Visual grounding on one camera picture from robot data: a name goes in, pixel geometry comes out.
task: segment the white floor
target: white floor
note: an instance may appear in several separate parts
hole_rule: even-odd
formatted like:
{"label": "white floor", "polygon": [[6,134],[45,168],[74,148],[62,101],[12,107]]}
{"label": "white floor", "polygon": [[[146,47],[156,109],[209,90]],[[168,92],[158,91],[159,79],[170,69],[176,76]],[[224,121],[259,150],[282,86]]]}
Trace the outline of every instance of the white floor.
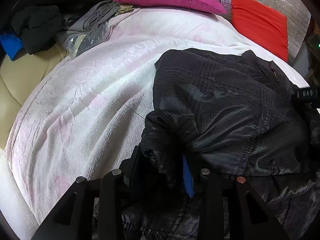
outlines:
{"label": "white floor", "polygon": [[21,240],[30,240],[39,227],[21,195],[2,149],[0,149],[0,210]]}

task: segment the white surface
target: white surface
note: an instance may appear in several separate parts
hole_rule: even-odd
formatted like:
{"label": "white surface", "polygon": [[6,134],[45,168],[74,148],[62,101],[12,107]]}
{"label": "white surface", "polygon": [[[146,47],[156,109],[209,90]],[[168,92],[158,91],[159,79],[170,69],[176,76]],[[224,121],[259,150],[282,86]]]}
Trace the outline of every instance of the white surface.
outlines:
{"label": "white surface", "polygon": [[30,240],[39,227],[35,216],[21,195],[0,149],[0,210],[21,240]]}
{"label": "white surface", "polygon": [[154,63],[169,49],[192,47],[235,55],[251,49],[274,60],[296,85],[308,85],[222,17],[141,9],[120,22],[109,41],[57,65],[16,118],[6,157],[39,223],[76,177],[101,177],[131,155],[153,110]]}

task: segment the metal screw head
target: metal screw head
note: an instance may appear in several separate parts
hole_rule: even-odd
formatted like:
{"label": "metal screw head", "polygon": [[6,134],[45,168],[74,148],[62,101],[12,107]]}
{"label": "metal screw head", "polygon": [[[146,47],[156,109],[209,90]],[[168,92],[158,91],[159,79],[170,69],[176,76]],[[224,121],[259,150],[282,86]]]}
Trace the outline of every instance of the metal screw head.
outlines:
{"label": "metal screw head", "polygon": [[79,183],[79,184],[81,184],[81,183],[84,182],[85,180],[86,180],[86,178],[85,178],[85,177],[82,177],[82,176],[76,178],[76,182]]}
{"label": "metal screw head", "polygon": [[201,174],[202,174],[202,175],[209,175],[209,174],[210,174],[210,170],[209,170],[209,169],[206,169],[206,168],[201,169]]}
{"label": "metal screw head", "polygon": [[245,178],[244,178],[244,177],[238,177],[238,178],[237,178],[237,181],[238,181],[239,183],[245,183]]}
{"label": "metal screw head", "polygon": [[111,173],[112,173],[112,175],[117,176],[117,175],[120,175],[120,174],[121,174],[121,170],[120,170],[120,169],[115,169],[115,170],[113,170]]}

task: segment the blue object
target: blue object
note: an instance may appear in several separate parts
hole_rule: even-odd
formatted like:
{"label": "blue object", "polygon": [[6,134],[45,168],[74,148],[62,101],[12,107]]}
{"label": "blue object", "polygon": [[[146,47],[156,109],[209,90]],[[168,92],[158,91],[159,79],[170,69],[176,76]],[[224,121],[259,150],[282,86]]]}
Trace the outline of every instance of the blue object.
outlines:
{"label": "blue object", "polygon": [[195,191],[193,190],[193,178],[187,163],[187,159],[184,155],[182,156],[182,162],[184,187],[186,188],[186,192],[189,194],[189,197],[194,197]]}
{"label": "blue object", "polygon": [[22,40],[11,33],[0,34],[0,41],[4,51],[11,60],[13,60],[17,52],[23,48]]}

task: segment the beige cushion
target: beige cushion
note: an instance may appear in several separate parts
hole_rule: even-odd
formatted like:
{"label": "beige cushion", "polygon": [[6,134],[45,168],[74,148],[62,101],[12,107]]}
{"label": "beige cushion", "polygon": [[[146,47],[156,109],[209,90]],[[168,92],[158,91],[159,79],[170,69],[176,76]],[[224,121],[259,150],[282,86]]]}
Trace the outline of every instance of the beige cushion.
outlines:
{"label": "beige cushion", "polygon": [[11,61],[6,55],[0,66],[0,148],[4,149],[13,122],[39,82],[66,56],[55,44],[47,51],[26,54]]}

